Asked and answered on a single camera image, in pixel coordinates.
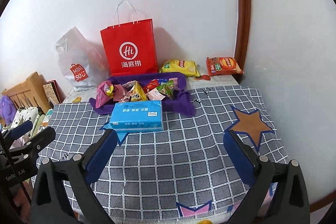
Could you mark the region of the magenta large snack bag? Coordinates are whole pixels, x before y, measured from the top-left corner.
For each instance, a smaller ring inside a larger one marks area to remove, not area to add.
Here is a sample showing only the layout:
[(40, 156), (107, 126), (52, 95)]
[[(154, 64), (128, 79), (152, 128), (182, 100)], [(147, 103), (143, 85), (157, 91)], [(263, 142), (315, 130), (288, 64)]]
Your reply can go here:
[(102, 82), (96, 92), (95, 107), (100, 108), (114, 97), (114, 86), (110, 80)]

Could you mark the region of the yellow triangular snack packet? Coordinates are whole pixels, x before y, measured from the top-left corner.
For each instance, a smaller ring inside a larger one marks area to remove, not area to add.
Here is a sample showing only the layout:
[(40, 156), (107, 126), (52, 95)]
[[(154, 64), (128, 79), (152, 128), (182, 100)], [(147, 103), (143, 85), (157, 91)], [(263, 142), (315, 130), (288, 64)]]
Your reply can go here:
[(147, 96), (141, 85), (136, 81), (129, 91), (130, 102), (146, 101)]

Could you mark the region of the pink square snack packet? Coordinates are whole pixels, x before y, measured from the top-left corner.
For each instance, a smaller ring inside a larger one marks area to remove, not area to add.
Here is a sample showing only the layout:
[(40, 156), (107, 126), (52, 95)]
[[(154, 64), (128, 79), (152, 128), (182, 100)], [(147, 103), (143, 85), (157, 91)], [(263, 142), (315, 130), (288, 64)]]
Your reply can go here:
[(154, 88), (152, 90), (150, 90), (146, 96), (148, 97), (149, 100), (151, 101), (161, 101), (163, 99), (165, 99), (165, 96), (160, 93), (157, 88)]

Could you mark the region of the red small snack packet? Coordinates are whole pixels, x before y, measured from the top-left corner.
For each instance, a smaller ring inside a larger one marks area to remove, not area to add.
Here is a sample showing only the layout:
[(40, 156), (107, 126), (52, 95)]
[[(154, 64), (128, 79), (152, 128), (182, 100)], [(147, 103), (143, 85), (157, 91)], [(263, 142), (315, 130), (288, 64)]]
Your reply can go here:
[(153, 79), (145, 87), (143, 87), (143, 91), (145, 92), (145, 94), (147, 94), (148, 92), (157, 88), (158, 86), (159, 86), (159, 80)]

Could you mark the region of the green snack packet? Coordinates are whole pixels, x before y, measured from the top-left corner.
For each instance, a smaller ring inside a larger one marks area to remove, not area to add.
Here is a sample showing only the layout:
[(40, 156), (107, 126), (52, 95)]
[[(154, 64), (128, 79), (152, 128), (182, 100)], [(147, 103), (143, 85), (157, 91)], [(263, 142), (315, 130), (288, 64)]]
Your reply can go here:
[(174, 99), (174, 81), (169, 80), (166, 83), (162, 83), (157, 87), (157, 91), (159, 91), (162, 95), (168, 97), (169, 99)]

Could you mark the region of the small pink candy packet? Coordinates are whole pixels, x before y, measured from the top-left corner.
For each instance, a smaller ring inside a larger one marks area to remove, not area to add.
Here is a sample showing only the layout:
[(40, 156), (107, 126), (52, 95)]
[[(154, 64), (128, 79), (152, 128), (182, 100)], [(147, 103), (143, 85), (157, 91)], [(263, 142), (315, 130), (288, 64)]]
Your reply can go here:
[(178, 86), (178, 78), (177, 77), (173, 77), (170, 78), (169, 81), (171, 81), (173, 83), (173, 89), (179, 91), (180, 88)]

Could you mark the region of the blue small snack packet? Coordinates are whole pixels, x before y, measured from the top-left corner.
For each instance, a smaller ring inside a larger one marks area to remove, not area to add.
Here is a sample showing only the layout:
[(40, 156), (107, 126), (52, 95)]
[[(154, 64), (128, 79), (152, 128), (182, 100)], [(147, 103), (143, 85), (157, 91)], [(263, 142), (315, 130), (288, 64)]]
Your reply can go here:
[(161, 85), (161, 84), (164, 84), (164, 83), (167, 83), (167, 79), (158, 79), (158, 83)]

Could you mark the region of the wooden chair back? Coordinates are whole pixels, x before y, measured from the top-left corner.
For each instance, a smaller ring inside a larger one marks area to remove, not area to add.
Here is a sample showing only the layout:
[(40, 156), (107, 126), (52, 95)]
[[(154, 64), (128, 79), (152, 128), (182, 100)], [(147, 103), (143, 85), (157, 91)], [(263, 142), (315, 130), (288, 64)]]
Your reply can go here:
[(1, 94), (9, 97), (16, 109), (39, 107), (46, 114), (51, 105), (43, 89), (45, 83), (45, 78), (38, 72), (34, 72), (25, 81), (5, 89)]

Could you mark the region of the patterned box with red edge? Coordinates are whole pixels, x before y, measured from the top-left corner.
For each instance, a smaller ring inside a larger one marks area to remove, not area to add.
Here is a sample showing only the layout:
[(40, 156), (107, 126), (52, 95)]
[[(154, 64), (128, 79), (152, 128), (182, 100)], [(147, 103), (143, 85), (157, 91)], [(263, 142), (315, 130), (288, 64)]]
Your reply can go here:
[(42, 85), (42, 88), (52, 107), (59, 105), (64, 101), (65, 95), (55, 80), (45, 82)]

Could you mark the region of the grey checkered tablecloth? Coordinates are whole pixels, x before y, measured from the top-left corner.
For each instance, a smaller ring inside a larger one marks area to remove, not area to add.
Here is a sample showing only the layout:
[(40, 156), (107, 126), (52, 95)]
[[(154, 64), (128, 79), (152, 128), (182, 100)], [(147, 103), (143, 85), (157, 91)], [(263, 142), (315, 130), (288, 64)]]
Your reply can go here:
[(288, 162), (257, 89), (215, 86), (190, 94), (193, 117), (163, 113), (162, 131), (129, 134), (91, 185), (114, 222), (227, 221), (249, 190), (223, 145), (225, 130), (240, 121), (263, 122), (254, 151)]

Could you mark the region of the white plastic Miniso bag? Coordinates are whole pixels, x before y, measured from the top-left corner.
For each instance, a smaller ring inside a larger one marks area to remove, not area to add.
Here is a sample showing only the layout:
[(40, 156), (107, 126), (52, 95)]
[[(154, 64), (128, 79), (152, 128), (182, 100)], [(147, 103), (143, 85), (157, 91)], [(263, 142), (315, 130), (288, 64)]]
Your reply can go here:
[(71, 28), (55, 44), (62, 75), (77, 90), (99, 86), (109, 78), (109, 65), (101, 44), (89, 42)]

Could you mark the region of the blue tissue pack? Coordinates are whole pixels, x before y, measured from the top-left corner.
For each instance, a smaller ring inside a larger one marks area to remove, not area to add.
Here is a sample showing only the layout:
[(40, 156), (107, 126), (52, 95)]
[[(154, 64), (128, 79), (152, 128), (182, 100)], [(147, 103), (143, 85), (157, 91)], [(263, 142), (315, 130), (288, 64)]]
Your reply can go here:
[(115, 104), (104, 129), (117, 133), (163, 130), (161, 101), (138, 101)]

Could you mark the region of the purple towel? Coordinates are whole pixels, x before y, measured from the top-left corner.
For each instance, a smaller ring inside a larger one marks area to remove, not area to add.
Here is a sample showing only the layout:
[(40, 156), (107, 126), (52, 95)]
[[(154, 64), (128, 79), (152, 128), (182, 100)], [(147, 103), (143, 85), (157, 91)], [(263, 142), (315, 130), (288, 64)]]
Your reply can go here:
[(125, 84), (129, 81), (136, 80), (141, 86), (146, 86), (153, 79), (178, 79), (179, 91), (174, 91), (174, 100), (169, 98), (162, 100), (162, 110), (165, 112), (175, 112), (183, 114), (187, 117), (195, 115), (196, 110), (191, 102), (191, 95), (186, 90), (187, 81), (186, 76), (179, 72), (171, 73), (150, 73), (144, 75), (128, 75), (128, 76), (112, 76), (108, 78), (112, 84)]

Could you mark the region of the red chips bag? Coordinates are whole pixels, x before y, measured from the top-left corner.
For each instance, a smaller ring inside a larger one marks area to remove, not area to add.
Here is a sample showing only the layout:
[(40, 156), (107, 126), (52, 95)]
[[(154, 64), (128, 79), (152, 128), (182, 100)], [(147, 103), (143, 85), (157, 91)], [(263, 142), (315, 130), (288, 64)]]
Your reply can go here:
[(244, 73), (233, 57), (207, 57), (206, 66), (210, 77), (220, 75), (242, 75)]

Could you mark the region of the red paper shopping bag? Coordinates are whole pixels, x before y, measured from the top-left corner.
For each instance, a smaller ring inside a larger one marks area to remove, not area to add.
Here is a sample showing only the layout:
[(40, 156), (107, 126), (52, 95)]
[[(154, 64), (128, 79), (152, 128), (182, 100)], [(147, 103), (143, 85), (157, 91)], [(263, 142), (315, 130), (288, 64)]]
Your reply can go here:
[(141, 75), (159, 71), (155, 49), (153, 20), (137, 18), (137, 12), (128, 1), (132, 20), (121, 23), (118, 9), (111, 26), (100, 31), (111, 76)]

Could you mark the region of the yellow chips bag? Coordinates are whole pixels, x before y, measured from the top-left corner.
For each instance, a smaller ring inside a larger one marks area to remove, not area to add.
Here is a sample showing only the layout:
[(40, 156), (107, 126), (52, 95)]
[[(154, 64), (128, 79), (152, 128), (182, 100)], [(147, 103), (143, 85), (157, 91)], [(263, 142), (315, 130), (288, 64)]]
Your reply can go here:
[(199, 77), (197, 64), (190, 60), (165, 60), (160, 69), (160, 73), (179, 72), (186, 77)]

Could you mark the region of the brown wooden door frame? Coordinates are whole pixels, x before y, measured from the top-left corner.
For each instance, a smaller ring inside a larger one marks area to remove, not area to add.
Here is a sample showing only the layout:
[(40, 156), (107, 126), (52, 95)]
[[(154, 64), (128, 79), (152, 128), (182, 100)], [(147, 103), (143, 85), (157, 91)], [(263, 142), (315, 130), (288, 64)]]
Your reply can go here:
[(234, 58), (241, 69), (244, 69), (248, 50), (251, 26), (251, 2), (252, 0), (238, 0), (238, 26)]

